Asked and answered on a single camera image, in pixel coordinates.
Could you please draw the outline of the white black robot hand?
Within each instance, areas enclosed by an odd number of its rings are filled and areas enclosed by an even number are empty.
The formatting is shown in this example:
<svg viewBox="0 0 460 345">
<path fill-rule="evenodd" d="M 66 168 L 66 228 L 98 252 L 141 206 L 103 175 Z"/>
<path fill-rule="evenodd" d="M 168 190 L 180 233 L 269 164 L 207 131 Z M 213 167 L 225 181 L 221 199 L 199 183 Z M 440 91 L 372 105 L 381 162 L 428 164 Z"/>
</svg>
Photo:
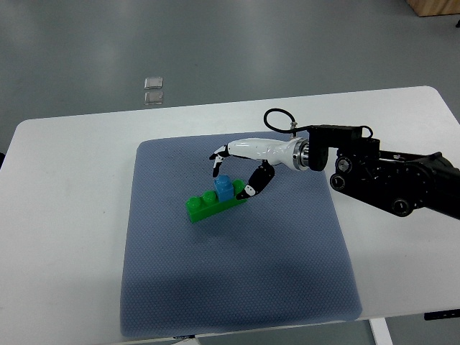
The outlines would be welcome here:
<svg viewBox="0 0 460 345">
<path fill-rule="evenodd" d="M 219 147 L 209 159 L 213 161 L 213 176 L 217 177 L 220 166 L 227 157 L 240 157 L 260 162 L 244 189 L 236 195 L 237 200 L 248 199 L 261 193 L 275 176 L 275 166 L 283 164 L 291 170 L 308 169 L 307 139 L 246 138 Z"/>
</svg>

